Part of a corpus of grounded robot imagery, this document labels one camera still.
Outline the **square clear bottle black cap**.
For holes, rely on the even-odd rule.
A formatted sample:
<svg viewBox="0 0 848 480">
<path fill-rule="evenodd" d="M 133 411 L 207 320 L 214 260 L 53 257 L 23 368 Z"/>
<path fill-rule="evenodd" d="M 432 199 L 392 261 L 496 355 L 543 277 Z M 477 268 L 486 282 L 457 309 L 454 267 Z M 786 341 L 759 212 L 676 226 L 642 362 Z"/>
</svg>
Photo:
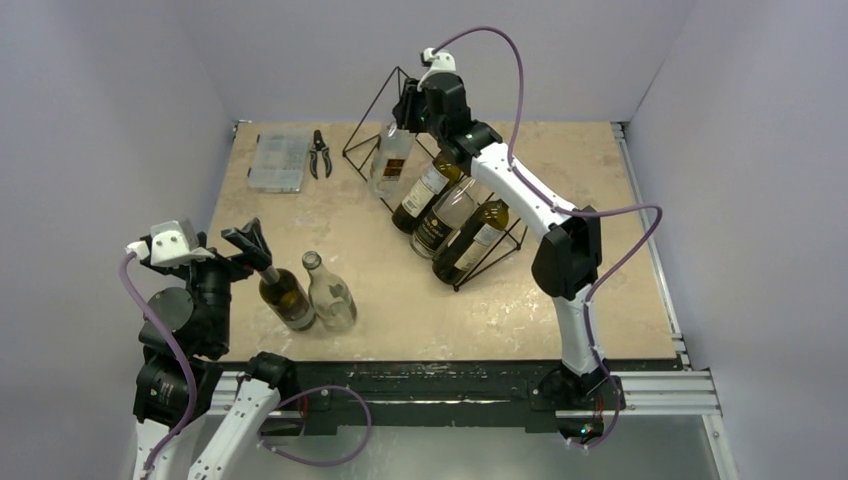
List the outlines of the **square clear bottle black cap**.
<svg viewBox="0 0 848 480">
<path fill-rule="evenodd" d="M 395 121 L 382 126 L 368 180 L 371 191 L 378 198 L 388 199 L 393 195 L 413 142 L 414 135 L 400 128 Z"/>
</svg>

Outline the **dark green wine bottle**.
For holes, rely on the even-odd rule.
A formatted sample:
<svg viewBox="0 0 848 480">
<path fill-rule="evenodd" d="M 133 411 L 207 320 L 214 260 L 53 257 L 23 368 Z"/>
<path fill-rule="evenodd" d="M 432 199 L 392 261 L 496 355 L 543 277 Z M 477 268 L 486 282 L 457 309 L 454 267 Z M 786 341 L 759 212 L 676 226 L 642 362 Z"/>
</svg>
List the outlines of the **dark green wine bottle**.
<svg viewBox="0 0 848 480">
<path fill-rule="evenodd" d="M 436 201 L 460 180 L 461 175 L 462 172 L 454 163 L 454 158 L 445 152 L 440 152 L 423 170 L 394 210 L 391 217 L 394 226 L 405 234 L 411 234 Z"/>
</svg>

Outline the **clear glass bottle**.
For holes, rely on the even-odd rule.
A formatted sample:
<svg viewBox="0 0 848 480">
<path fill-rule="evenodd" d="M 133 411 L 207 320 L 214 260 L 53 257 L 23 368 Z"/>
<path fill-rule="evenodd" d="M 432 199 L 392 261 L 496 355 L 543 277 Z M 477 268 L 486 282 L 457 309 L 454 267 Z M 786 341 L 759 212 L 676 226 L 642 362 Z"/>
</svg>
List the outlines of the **clear glass bottle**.
<svg viewBox="0 0 848 480">
<path fill-rule="evenodd" d="M 326 268 L 316 251 L 305 252 L 302 265 L 310 278 L 309 300 L 324 328 L 335 333 L 350 330 L 358 310 L 348 285 Z"/>
</svg>

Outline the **clear champagne bottle black label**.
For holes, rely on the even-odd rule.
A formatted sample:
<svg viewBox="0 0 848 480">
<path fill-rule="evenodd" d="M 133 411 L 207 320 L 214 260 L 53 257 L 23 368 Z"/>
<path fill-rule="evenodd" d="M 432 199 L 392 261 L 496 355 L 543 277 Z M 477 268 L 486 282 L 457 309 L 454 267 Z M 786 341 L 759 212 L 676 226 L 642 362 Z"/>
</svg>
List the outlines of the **clear champagne bottle black label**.
<svg viewBox="0 0 848 480">
<path fill-rule="evenodd" d="M 414 230 L 410 238 L 412 250 L 423 258 L 432 259 L 475 211 L 478 196 L 478 182 L 471 177 L 463 178 L 442 195 Z"/>
</svg>

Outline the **olive green wine bottle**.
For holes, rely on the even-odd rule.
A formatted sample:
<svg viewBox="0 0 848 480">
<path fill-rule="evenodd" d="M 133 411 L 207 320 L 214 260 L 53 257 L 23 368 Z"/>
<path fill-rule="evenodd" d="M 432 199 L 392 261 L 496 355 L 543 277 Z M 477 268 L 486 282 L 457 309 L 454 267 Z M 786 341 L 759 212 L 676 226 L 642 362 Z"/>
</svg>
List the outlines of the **olive green wine bottle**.
<svg viewBox="0 0 848 480">
<path fill-rule="evenodd" d="M 474 267 L 503 235 L 509 224 L 509 207 L 501 199 L 482 203 L 436 255 L 432 271 L 453 285 Z"/>
</svg>

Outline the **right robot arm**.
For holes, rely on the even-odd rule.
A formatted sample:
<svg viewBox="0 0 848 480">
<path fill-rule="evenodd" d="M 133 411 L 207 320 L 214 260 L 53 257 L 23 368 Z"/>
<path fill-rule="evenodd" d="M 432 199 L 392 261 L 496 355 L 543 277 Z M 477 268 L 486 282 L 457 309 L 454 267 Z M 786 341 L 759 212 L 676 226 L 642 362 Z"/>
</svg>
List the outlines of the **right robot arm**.
<svg viewBox="0 0 848 480">
<path fill-rule="evenodd" d="M 473 119 L 462 79 L 436 73 L 405 79 L 392 114 L 411 133 L 427 133 L 460 170 L 491 190 L 539 241 L 531 272 L 553 301 L 561 337 L 561 367 L 546 386 L 584 407 L 606 380 L 604 355 L 596 345 L 590 293 L 601 263 L 600 221 L 557 197 L 508 151 L 501 135 Z"/>
</svg>

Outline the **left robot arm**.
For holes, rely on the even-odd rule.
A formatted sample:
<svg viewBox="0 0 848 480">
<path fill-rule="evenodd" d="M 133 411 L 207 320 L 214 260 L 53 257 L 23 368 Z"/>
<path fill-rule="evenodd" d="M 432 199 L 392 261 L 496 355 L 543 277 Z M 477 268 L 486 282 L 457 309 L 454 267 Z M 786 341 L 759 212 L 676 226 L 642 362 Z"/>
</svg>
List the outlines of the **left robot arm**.
<svg viewBox="0 0 848 480">
<path fill-rule="evenodd" d="M 187 219 L 154 225 L 125 248 L 119 277 L 143 316 L 133 404 L 136 479 L 187 469 L 222 374 L 216 362 L 229 351 L 231 286 L 272 264 L 258 218 L 221 236 L 236 254 L 208 246 Z"/>
</svg>

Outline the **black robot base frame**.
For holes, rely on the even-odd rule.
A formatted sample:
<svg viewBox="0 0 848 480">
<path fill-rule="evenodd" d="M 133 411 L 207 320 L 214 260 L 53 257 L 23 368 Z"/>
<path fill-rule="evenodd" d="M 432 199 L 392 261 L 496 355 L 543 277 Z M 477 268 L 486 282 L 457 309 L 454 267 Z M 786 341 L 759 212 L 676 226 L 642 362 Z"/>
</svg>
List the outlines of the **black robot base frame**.
<svg viewBox="0 0 848 480">
<path fill-rule="evenodd" d="M 266 436 L 334 435 L 341 426 L 521 428 L 574 440 L 600 436 L 614 416 L 702 416 L 720 404 L 712 377 L 679 360 L 613 360 L 620 393 L 546 386 L 556 360 L 301 361 L 313 392 L 270 414 Z"/>
</svg>

